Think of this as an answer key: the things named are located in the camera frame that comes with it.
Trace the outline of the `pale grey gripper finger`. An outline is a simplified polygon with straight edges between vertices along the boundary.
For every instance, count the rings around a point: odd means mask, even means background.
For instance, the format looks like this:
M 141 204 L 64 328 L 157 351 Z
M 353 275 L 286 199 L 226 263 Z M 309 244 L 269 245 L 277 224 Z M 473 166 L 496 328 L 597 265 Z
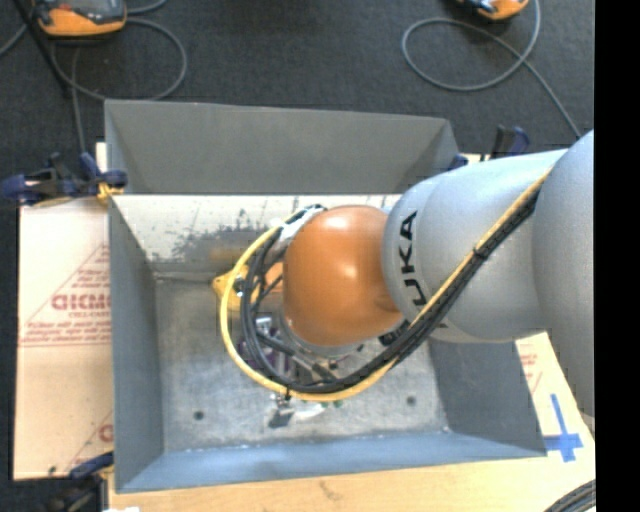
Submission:
M 295 412 L 295 407 L 291 403 L 278 402 L 271 411 L 267 426 L 271 429 L 284 428 L 290 423 Z

